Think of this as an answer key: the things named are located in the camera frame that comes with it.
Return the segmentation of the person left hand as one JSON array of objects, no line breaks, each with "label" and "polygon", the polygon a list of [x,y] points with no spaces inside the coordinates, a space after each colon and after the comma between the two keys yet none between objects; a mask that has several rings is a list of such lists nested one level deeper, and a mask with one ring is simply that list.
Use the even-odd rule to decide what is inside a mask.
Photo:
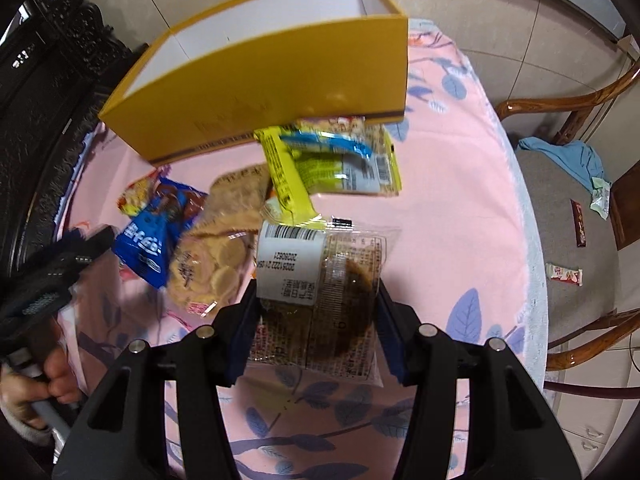
[{"label": "person left hand", "polygon": [[47,425],[32,408],[34,402],[53,396],[58,403],[71,404],[81,398],[76,377],[62,347],[56,346],[49,353],[44,362],[44,372],[48,382],[16,374],[7,366],[2,368],[1,374],[1,400],[4,405],[20,422],[37,430],[43,430]]}]

